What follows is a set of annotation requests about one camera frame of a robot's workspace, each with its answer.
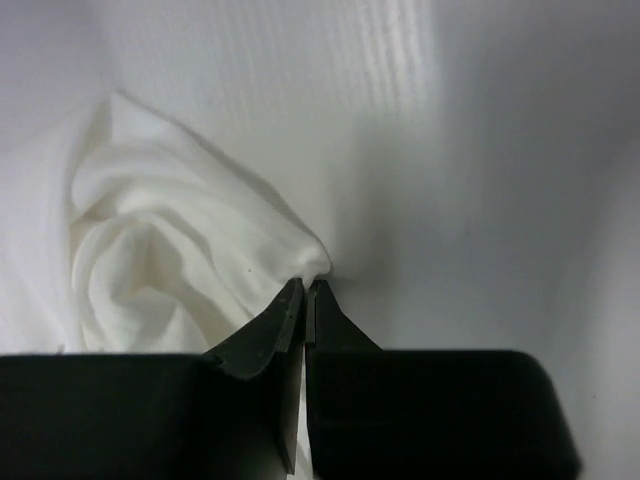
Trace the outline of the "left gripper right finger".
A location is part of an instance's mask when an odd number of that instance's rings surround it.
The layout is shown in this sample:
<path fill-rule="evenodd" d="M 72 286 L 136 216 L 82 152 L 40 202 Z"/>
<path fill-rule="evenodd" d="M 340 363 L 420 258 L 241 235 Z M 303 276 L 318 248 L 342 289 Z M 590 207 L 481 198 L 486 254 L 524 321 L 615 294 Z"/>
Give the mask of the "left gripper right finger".
<path fill-rule="evenodd" d="M 513 350 L 385 350 L 309 291 L 307 426 L 322 479 L 575 479 L 553 383 Z"/>

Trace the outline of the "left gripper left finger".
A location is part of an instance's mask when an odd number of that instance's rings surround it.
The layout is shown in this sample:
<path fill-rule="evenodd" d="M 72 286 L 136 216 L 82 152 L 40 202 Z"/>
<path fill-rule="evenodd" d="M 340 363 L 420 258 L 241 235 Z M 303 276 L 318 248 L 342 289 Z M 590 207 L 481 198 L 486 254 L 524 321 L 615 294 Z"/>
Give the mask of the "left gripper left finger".
<path fill-rule="evenodd" d="M 5 474 L 293 471 L 305 289 L 202 354 L 1 360 Z"/>

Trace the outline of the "white printed t shirt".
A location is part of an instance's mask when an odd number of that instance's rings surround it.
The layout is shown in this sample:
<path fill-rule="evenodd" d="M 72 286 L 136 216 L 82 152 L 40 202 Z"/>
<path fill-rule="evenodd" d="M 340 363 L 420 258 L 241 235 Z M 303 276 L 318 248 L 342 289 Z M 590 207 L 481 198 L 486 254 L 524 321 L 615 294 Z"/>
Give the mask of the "white printed t shirt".
<path fill-rule="evenodd" d="M 323 245 L 176 124 L 114 94 L 69 187 L 71 291 L 91 352 L 202 353 L 291 279 L 330 270 Z"/>

